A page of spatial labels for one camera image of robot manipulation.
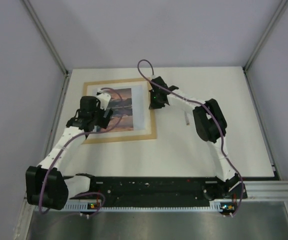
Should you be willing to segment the wooden picture frame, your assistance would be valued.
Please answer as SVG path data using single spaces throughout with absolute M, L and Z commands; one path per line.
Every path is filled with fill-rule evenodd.
M 150 105 L 150 84 L 143 78 L 118 79 L 85 82 L 83 94 L 85 96 L 95 95 L 98 90 L 108 88 L 115 91 L 117 89 L 131 88 L 133 130 L 120 132 L 105 132 L 104 129 L 96 126 L 94 134 L 90 134 L 84 141 L 85 144 L 103 144 L 125 141 L 152 140 L 157 137 L 156 118 Z

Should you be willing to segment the clear handled screwdriver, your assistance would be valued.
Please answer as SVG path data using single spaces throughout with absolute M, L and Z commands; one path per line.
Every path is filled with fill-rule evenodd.
M 184 112 L 184 118 L 185 118 L 185 124 L 186 124 L 187 126 L 189 126 L 189 125 L 190 125 L 190 121 L 189 121 L 188 114 L 187 114 L 186 112 Z

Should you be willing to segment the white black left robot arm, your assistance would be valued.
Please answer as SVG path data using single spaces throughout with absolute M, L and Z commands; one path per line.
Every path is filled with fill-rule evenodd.
M 95 127 L 106 129 L 113 110 L 108 107 L 111 95 L 99 91 L 96 96 L 83 96 L 79 109 L 70 118 L 58 142 L 37 165 L 25 172 L 26 199 L 39 209 L 61 210 L 67 201 L 79 194 L 93 198 L 98 191 L 91 175 L 77 173 L 65 178 L 63 171 L 73 159 L 73 154 L 93 132 Z

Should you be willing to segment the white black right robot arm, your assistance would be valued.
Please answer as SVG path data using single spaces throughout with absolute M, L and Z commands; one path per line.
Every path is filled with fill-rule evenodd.
M 228 127 L 224 114 L 215 99 L 200 101 L 185 95 L 177 86 L 168 86 L 158 76 L 148 80 L 151 85 L 151 110 L 166 106 L 176 107 L 193 116 L 195 130 L 201 140 L 207 143 L 215 166 L 215 177 L 219 181 L 217 192 L 223 198 L 229 198 L 240 189 L 239 198 L 245 192 L 243 177 L 229 159 L 226 145 Z

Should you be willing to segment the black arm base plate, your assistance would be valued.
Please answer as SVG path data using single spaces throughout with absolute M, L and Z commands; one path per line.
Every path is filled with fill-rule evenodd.
M 245 199 L 245 184 L 236 175 L 232 180 L 217 177 L 108 177 L 90 175 L 91 191 L 116 197 L 191 195 L 206 200 Z

